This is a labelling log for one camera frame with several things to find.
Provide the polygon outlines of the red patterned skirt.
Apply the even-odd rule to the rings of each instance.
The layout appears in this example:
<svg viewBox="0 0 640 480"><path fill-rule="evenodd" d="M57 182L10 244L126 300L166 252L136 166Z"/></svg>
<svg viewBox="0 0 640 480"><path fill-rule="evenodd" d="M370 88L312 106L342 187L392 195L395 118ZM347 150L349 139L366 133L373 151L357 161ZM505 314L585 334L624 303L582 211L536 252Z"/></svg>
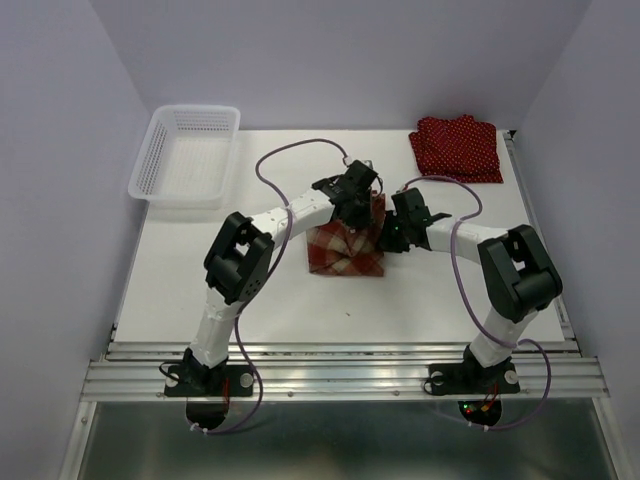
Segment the red patterned skirt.
<svg viewBox="0 0 640 480"><path fill-rule="evenodd" d="M323 276L383 277L384 253L377 246L385 220L386 196L372 196L373 223L349 230L340 221L306 232L309 272Z"/></svg>

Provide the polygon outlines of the red polka dot skirt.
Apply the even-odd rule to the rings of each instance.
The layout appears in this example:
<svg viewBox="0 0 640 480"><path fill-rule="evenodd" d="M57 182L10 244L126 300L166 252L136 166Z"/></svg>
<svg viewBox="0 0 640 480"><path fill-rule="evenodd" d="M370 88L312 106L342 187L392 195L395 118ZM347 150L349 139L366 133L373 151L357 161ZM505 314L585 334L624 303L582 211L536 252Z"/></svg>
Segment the red polka dot skirt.
<svg viewBox="0 0 640 480"><path fill-rule="evenodd" d="M451 176L462 183L503 182L500 160L495 150L471 151L457 155L448 163Z"/></svg>
<svg viewBox="0 0 640 480"><path fill-rule="evenodd" d="M448 163L465 152L495 150L498 155L496 127L477 121L472 115L455 119L422 118L408 138L423 176L453 178L448 171Z"/></svg>

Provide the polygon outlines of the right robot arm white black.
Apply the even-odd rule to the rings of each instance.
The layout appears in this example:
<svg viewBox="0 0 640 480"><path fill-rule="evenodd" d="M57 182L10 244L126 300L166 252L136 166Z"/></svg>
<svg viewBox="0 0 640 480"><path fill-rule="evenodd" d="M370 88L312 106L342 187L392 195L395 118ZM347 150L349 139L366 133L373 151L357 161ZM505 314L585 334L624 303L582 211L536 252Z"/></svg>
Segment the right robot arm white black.
<svg viewBox="0 0 640 480"><path fill-rule="evenodd" d="M533 227L499 229L433 213L416 188L396 193L385 214L378 245L385 252L411 248L449 254L480 266L490 302L486 319L458 363L428 369L425 391L434 396L516 394L512 352L529 323L563 290L560 275Z"/></svg>

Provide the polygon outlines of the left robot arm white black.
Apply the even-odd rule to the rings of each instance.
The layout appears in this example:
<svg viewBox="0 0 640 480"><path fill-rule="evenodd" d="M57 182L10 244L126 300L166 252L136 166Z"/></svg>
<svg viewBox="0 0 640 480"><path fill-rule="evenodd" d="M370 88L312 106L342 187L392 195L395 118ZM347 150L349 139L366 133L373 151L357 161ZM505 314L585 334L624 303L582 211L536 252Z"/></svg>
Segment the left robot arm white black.
<svg viewBox="0 0 640 480"><path fill-rule="evenodd" d="M182 359L160 368L167 397L249 397L257 379L248 360L229 365L229 344L242 310L265 286L275 251L306 231L339 220L352 229L373 222L377 173L353 161L346 171L318 180L282 207L245 216L230 214L205 260L206 303L195 338Z"/></svg>

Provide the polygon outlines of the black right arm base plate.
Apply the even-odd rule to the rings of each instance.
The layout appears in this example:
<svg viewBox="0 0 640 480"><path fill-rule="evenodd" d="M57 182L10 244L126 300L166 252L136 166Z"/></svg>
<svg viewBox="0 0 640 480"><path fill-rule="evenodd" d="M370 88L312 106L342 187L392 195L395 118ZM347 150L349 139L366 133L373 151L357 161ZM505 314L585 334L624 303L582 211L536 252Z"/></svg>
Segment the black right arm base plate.
<svg viewBox="0 0 640 480"><path fill-rule="evenodd" d="M428 367L428 376L422 387L433 396L519 393L521 388L518 379L508 381L505 377L507 373L515 373L511 363L488 369L464 363L438 363Z"/></svg>

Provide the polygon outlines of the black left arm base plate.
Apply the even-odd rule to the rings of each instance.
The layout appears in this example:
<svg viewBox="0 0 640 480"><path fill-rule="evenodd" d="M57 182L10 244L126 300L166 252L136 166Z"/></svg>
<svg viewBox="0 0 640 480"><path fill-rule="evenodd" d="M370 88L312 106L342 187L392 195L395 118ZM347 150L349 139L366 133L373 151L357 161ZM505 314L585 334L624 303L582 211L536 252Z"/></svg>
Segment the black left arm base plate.
<svg viewBox="0 0 640 480"><path fill-rule="evenodd" d="M164 395L172 398L190 397L251 397L254 376L246 364L223 364L214 369L198 370L186 363L163 363Z"/></svg>

